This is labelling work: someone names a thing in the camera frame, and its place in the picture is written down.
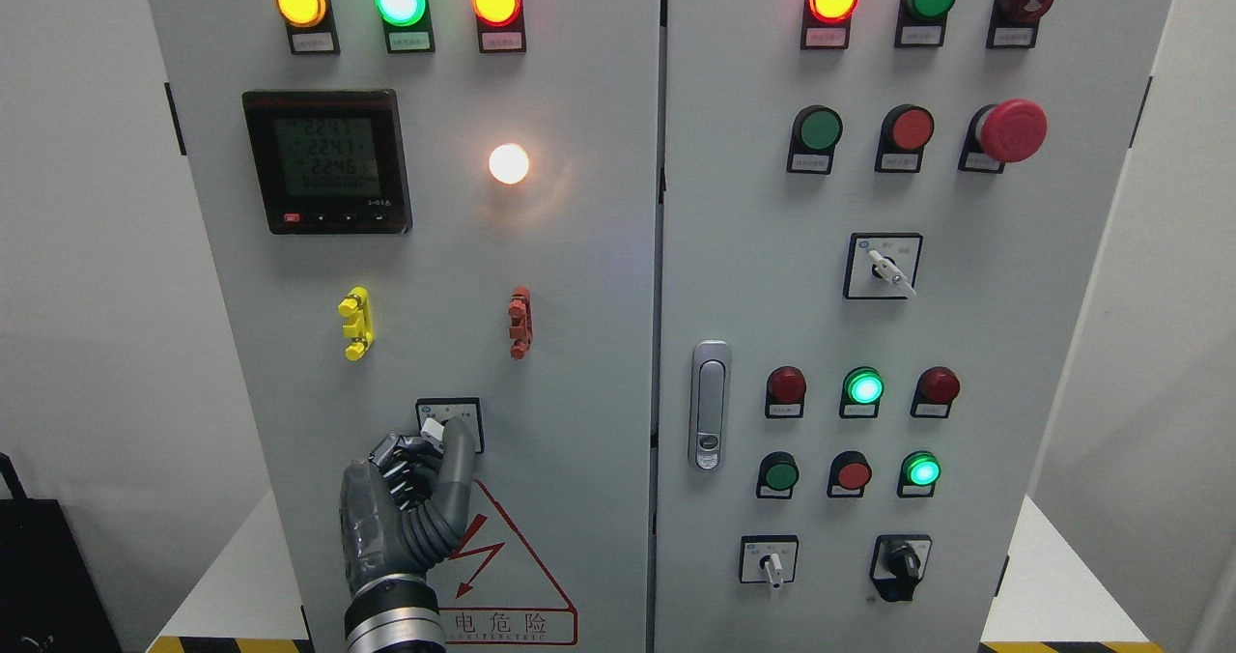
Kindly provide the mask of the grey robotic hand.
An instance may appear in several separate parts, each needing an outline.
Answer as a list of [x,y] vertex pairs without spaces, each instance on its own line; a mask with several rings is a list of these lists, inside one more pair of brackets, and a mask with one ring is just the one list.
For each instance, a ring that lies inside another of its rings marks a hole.
[[353,596],[394,574],[424,578],[454,554],[468,527],[476,438],[446,420],[442,442],[391,433],[344,469],[340,518]]

